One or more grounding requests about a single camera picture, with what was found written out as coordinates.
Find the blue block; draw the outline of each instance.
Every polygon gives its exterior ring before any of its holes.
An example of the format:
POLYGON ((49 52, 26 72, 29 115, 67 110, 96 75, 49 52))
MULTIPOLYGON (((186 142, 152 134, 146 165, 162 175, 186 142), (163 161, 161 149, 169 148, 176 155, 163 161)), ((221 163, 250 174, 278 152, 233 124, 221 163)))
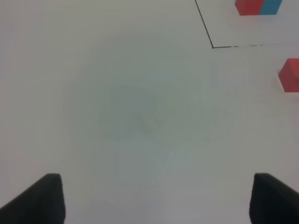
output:
POLYGON ((276 15, 282 0, 264 0, 260 15, 276 15))

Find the red cube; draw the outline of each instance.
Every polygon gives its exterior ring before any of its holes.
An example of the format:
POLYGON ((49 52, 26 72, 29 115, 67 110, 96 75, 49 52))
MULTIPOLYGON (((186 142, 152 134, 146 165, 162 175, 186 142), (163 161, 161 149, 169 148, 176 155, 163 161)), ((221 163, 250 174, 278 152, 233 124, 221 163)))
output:
POLYGON ((240 15, 259 15, 264 0, 236 0, 235 6, 240 15))
POLYGON ((299 92, 299 58, 289 58, 279 73, 285 92, 299 92))

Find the block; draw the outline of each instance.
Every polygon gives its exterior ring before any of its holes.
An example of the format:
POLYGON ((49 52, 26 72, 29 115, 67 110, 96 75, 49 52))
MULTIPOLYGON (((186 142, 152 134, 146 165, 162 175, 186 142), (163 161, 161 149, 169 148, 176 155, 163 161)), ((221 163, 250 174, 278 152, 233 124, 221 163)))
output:
POLYGON ((264 0, 260 15, 276 15, 282 0, 264 0))
POLYGON ((47 174, 0 209, 0 224, 64 224, 59 174, 47 174))
POLYGON ((279 73, 285 92, 299 92, 299 58, 289 58, 279 73))
POLYGON ((252 224, 298 224, 299 194, 270 174, 255 174, 249 216, 252 224))
POLYGON ((235 6, 240 15, 259 15, 264 0, 236 0, 235 6))

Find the red and blue block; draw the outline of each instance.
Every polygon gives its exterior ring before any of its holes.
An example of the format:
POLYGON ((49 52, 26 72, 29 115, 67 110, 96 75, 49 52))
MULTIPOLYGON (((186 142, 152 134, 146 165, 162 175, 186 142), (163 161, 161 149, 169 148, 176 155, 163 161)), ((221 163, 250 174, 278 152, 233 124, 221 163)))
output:
POLYGON ((240 15, 276 15, 282 0, 236 0, 240 15))

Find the white surface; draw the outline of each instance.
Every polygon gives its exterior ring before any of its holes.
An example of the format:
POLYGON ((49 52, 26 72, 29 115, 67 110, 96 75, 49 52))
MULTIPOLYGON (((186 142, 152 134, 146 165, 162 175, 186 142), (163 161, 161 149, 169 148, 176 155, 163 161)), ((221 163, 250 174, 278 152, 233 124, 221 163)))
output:
POLYGON ((211 49, 193 0, 0 2, 0 206, 61 173, 66 224, 249 224, 299 190, 299 46, 211 49))
POLYGON ((240 16, 235 0, 198 0, 214 47, 299 43, 299 1, 283 0, 277 15, 240 16))

